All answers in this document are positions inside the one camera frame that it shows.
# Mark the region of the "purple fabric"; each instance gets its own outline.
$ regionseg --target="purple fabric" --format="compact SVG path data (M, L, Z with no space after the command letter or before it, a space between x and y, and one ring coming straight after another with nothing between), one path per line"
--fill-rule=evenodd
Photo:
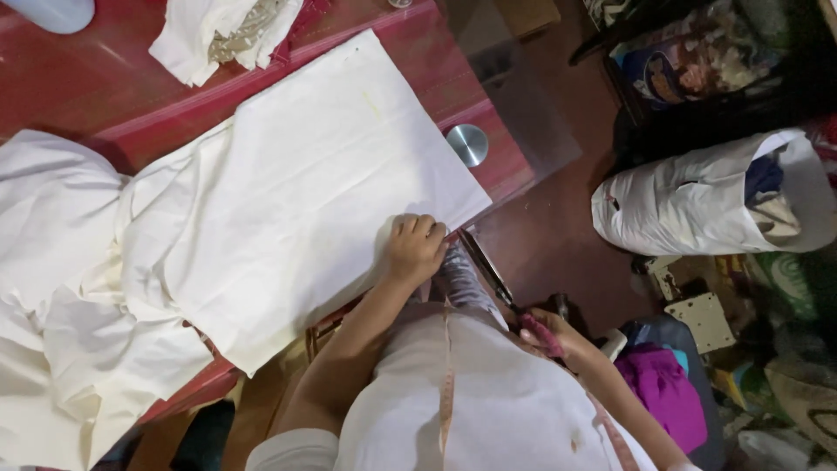
M637 345L624 351L614 365L683 453L706 441L701 398L671 350Z

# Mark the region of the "white shirt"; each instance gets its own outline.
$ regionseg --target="white shirt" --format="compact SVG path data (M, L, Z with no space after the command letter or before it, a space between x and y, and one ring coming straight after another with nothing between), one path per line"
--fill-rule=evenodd
M251 453L247 471L442 469L439 392L446 373L444 320L437 303L407 306L357 397L340 439L330 432L281 433ZM444 468L620 469L586 392L565 370L522 351L479 309L449 316L456 386ZM640 469L648 454L614 421ZM694 467L681 468L682 471Z

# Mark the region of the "plastic bag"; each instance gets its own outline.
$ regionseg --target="plastic bag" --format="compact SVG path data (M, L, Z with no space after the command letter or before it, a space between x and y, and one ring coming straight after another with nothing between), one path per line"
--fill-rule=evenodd
M767 241L744 202L750 162L779 154L781 192L801 232ZM837 202L823 165L799 129L757 134L622 172L592 197L593 226L608 242L643 255L812 251L835 236Z

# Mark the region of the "bottle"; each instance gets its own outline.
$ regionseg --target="bottle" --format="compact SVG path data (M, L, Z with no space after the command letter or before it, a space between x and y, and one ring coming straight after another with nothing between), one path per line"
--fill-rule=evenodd
M51 33L72 34L93 19L93 0L0 0Z

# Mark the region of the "red cutting table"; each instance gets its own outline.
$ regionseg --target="red cutting table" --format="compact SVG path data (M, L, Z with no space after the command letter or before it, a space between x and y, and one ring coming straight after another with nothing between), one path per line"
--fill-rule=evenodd
M87 28L63 36L0 5L0 142L24 128L52 132L134 174L232 116L247 97L372 28L439 129L468 122L488 135L488 156L472 172L496 204L536 181L433 0L400 10L386 0L335 0L290 38L287 61L253 71L222 65L200 88L181 84L147 53L165 7L164 0L99 1ZM237 378L217 356L143 421L223 396Z

